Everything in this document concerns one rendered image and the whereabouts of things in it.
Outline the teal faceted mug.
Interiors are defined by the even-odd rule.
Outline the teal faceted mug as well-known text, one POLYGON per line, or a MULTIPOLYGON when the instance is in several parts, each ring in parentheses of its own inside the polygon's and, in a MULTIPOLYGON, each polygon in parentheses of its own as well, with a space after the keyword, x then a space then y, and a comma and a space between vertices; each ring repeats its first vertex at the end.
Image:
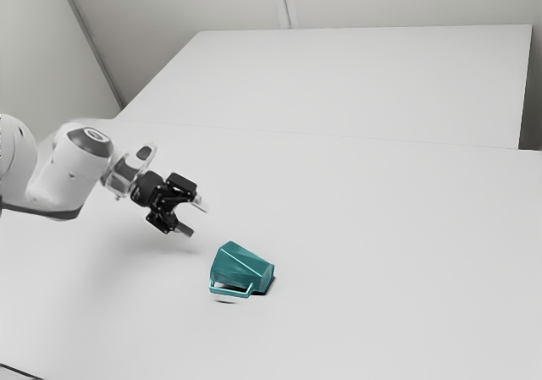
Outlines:
POLYGON ((212 294, 247 299, 266 294, 274 281, 274 264, 229 241, 218 248, 210 269, 212 294))

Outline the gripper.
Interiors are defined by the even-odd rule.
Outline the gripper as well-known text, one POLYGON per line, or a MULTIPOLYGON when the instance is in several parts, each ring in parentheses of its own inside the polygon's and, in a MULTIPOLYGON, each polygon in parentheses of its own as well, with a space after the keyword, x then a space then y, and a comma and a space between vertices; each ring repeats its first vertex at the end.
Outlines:
POLYGON ((171 173, 166 182, 153 171, 143 173, 136 179, 130 199, 139 207, 149 208, 146 220, 164 234, 174 232, 186 237, 194 234, 194 229, 176 216, 175 208, 181 203, 209 212, 209 205, 198 193, 197 184, 177 173, 171 173))

